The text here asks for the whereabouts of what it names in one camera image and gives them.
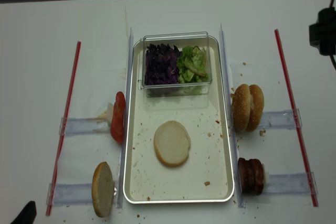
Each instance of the red straw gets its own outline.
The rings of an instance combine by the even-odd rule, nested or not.
[[[73,83],[75,82],[75,75],[76,75],[77,64],[78,64],[78,59],[79,59],[80,45],[81,45],[81,42],[80,41],[77,42],[75,60],[74,60],[73,67],[72,67],[72,74],[71,74],[71,80],[70,80],[69,91],[68,91],[68,98],[67,98],[67,103],[66,103],[66,106],[65,106],[64,116],[63,116],[63,125],[66,125],[66,123],[67,123],[67,118],[68,118],[68,113],[69,113],[69,108],[70,108],[71,95],[72,95],[72,90],[74,88]],[[59,158],[59,155],[61,153],[61,149],[62,149],[62,145],[63,145],[64,131],[65,131],[65,127],[62,127],[62,132],[61,132],[61,135],[59,137],[59,142],[58,142],[58,149],[57,149],[57,154],[56,154],[56,161],[55,161],[53,179],[51,181],[52,185],[56,184],[56,180],[57,180],[57,163],[58,163],[58,158]],[[50,199],[49,199],[48,206],[47,206],[46,216],[50,216],[50,214],[51,214],[51,207],[52,207],[52,203],[53,203],[54,190],[55,190],[55,188],[54,188],[54,186],[52,186]]]
[[[278,29],[274,30],[274,33],[275,33],[275,38],[276,38],[277,44],[278,44],[278,49],[279,49],[279,54],[280,54],[280,59],[281,59],[283,73],[285,75],[285,80],[286,80],[287,90],[288,90],[288,94],[289,94],[290,105],[292,107],[292,110],[296,111],[297,108],[296,108],[295,101],[294,101],[294,95],[293,95],[292,87],[290,85],[290,80],[289,80],[289,75],[288,75],[288,71],[287,71],[285,56],[284,56],[284,53],[283,53],[283,50],[282,50],[282,45],[281,45],[279,30]],[[296,115],[294,115],[294,119],[295,119],[295,124],[299,125],[298,118],[297,118]],[[314,189],[314,186],[313,186],[313,182],[312,182],[312,177],[311,177],[310,166],[309,166],[309,162],[308,162],[308,156],[307,156],[306,148],[304,146],[304,141],[303,141],[303,135],[302,135],[301,128],[297,127],[296,131],[298,133],[298,138],[299,138],[299,143],[300,143],[302,158],[303,158],[303,162],[304,162],[304,168],[305,168],[307,176],[308,176],[308,182],[309,182],[310,191],[311,192],[315,192],[315,189]],[[311,199],[312,199],[312,202],[313,202],[313,206],[314,207],[318,207],[319,203],[317,201],[316,194],[312,193],[311,194]]]

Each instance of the tray rim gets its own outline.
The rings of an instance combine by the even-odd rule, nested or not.
[[[220,75],[221,77],[223,76],[223,71],[222,71],[222,60],[221,60],[221,53],[220,53],[220,47],[219,47],[219,43],[218,43],[218,40],[213,37],[213,36],[208,36],[209,39],[213,39],[215,42],[216,42],[216,45],[217,45],[217,48],[218,48],[218,55],[219,55],[219,63],[220,63],[220,67],[219,67],[219,71],[220,71]],[[134,61],[134,49],[135,47],[141,42],[141,39],[139,41],[137,41],[134,46],[133,46],[133,50],[132,50],[132,71],[131,71],[131,80],[133,79],[133,61]],[[130,199],[128,196],[127,196],[127,193],[125,192],[125,179],[123,180],[123,186],[122,186],[122,190],[123,190],[123,193],[124,193],[124,197],[126,198],[126,200],[131,203],[131,204],[135,204],[135,205],[139,205],[139,204],[172,204],[172,203],[178,203],[178,204],[181,204],[181,203],[214,203],[214,202],[226,202],[226,201],[229,201],[233,194],[234,194],[234,191],[235,191],[235,179],[234,179],[234,167],[233,167],[233,164],[232,164],[232,152],[231,152],[231,144],[230,144],[230,138],[229,138],[229,130],[228,130],[228,122],[227,122],[227,113],[226,113],[226,106],[225,106],[225,94],[224,94],[224,84],[223,84],[223,78],[220,78],[220,83],[221,83],[221,86],[222,86],[222,93],[218,93],[218,95],[222,95],[223,96],[223,101],[224,101],[224,104],[223,104],[223,109],[224,109],[224,119],[225,119],[225,123],[226,123],[226,135],[227,135],[227,145],[228,145],[228,152],[229,152],[229,165],[230,165],[230,170],[231,170],[231,176],[227,176],[228,178],[232,177],[232,190],[231,192],[229,193],[229,196],[225,199],[193,199],[193,200],[189,200],[189,199],[184,199],[184,200],[150,200],[150,201],[134,201],[132,199]],[[130,106],[131,106],[131,97],[132,97],[132,88],[130,89],[130,99],[129,99],[129,102],[128,102],[128,114],[127,114],[127,117],[128,117],[128,120],[127,120],[127,138],[126,138],[126,146],[125,146],[125,164],[124,164],[124,175],[126,174],[127,172],[127,156],[128,156],[128,152],[127,152],[127,149],[128,149],[128,143],[129,143],[129,130],[130,130]]]

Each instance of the metal tray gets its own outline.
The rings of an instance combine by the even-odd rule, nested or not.
[[[130,203],[224,202],[233,195],[219,46],[213,37],[209,49],[213,82],[208,94],[153,98],[139,85],[143,47],[141,41],[135,44],[123,183]],[[153,147],[156,129],[169,120],[182,123],[192,140],[188,160],[176,168],[162,165]]]

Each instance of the black object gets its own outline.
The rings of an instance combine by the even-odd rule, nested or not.
[[[309,42],[320,51],[320,55],[330,56],[336,70],[333,56],[336,54],[336,11],[333,3],[331,0],[329,8],[319,11],[317,23],[309,26]]]
[[[33,224],[36,214],[35,201],[30,201],[11,224]]]

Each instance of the purple cabbage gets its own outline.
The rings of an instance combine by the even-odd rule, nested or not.
[[[169,45],[150,44],[146,51],[145,84],[174,84],[177,83],[177,58],[181,52],[177,47]]]

